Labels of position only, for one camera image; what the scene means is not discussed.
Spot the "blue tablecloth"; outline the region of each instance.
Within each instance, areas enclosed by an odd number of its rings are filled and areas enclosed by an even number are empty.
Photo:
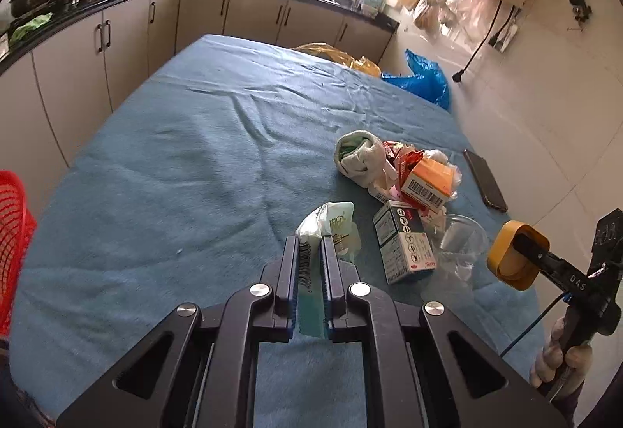
[[[482,203],[462,157],[469,143],[444,110],[332,62],[207,36],[129,97],[56,191],[19,281],[15,383],[57,417],[177,304],[222,303],[257,281],[326,201],[354,203],[362,280],[415,305],[427,290],[502,349],[537,300],[484,261],[471,288],[387,286],[372,223],[380,203],[333,164],[336,140],[354,129],[442,149],[463,172],[450,213],[476,219],[490,238],[508,219]],[[365,426],[359,344],[295,335],[261,346],[256,426]],[[509,362],[527,375],[541,344],[534,331]]]

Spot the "orange box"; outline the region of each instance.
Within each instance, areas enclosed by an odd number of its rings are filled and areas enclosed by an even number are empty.
[[[453,179],[453,167],[425,157],[411,170],[401,191],[431,210],[439,211],[450,199]]]

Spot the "triangular cutout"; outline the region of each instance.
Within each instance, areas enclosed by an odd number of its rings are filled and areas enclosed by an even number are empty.
[[[503,388],[507,380],[483,358],[459,333],[448,334],[450,345],[472,398],[481,398]]]
[[[160,337],[134,365],[119,375],[115,381],[116,387],[131,395],[148,400],[154,392],[172,342],[173,335],[171,333],[165,333]]]

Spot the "cabinet door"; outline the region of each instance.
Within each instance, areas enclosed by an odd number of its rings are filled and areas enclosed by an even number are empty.
[[[288,0],[230,0],[223,34],[275,44]]]
[[[150,76],[175,55],[180,0],[150,0],[148,69]]]
[[[206,34],[223,34],[228,0],[180,0],[175,53]]]
[[[289,0],[276,44],[286,48],[304,43],[334,45],[343,21],[343,13]]]
[[[26,54],[0,77],[0,170],[17,174],[28,208],[38,217],[67,171],[56,144],[32,65]]]
[[[372,25],[365,20],[347,16],[336,48],[343,50],[355,59],[365,56],[377,63],[389,43],[391,33]]]
[[[106,76],[113,110],[147,79],[150,0],[130,0],[104,10]]]
[[[96,13],[32,51],[43,104],[70,165],[111,113],[101,45],[103,24],[104,16]]]

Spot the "finger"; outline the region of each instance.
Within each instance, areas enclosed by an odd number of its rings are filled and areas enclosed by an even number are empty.
[[[563,363],[563,350],[558,343],[545,347],[543,361],[552,370],[556,370]]]
[[[572,347],[565,355],[565,363],[575,369],[575,373],[586,377],[593,363],[593,348],[590,345]]]
[[[542,383],[543,381],[541,380],[541,377],[539,377],[537,375],[537,372],[535,371],[535,366],[532,365],[532,368],[530,369],[530,385],[536,388],[539,387]]]
[[[545,363],[542,352],[538,354],[535,360],[535,372],[543,382],[550,382],[556,375],[556,371]]]
[[[551,327],[551,340],[559,341],[565,331],[565,318],[561,317],[557,319],[554,325]]]

